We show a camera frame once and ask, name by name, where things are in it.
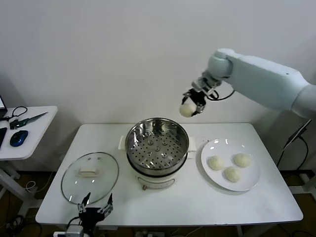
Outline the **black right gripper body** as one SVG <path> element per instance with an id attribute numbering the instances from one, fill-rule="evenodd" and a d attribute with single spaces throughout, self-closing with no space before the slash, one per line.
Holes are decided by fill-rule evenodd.
<path id="1" fill-rule="evenodd" d="M 199 77 L 195 79 L 191 83 L 190 89 L 190 98 L 197 106 L 205 106 L 206 101 L 205 98 L 210 91 L 210 84 L 208 83 L 208 79 L 205 77 Z"/>

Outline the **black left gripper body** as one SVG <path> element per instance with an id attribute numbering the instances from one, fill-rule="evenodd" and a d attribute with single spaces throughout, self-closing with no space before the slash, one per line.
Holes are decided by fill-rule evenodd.
<path id="1" fill-rule="evenodd" d="M 89 207 L 85 210 L 85 212 L 79 213 L 84 233 L 94 232 L 96 224 L 104 220 L 104 214 L 98 212 L 98 210 L 99 209 L 96 207 Z"/>

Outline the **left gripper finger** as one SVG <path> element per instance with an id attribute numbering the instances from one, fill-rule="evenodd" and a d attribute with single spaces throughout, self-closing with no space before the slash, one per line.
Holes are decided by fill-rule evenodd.
<path id="1" fill-rule="evenodd" d="M 78 204 L 77 204 L 77 208 L 78 208 L 79 213 L 86 212 L 86 205 L 87 205 L 87 203 L 88 203 L 88 201 L 89 201 L 90 195 L 91 195 L 91 192 L 89 192 L 89 193 L 87 194 L 87 196 L 85 196 L 85 197 L 83 198 L 83 200 L 82 200 L 81 203 L 78 203 Z"/>
<path id="2" fill-rule="evenodd" d="M 104 207 L 100 208 L 97 212 L 100 215 L 103 215 L 103 217 L 107 217 L 110 215 L 112 211 L 113 211 L 113 194 L 109 196 L 107 204 Z"/>

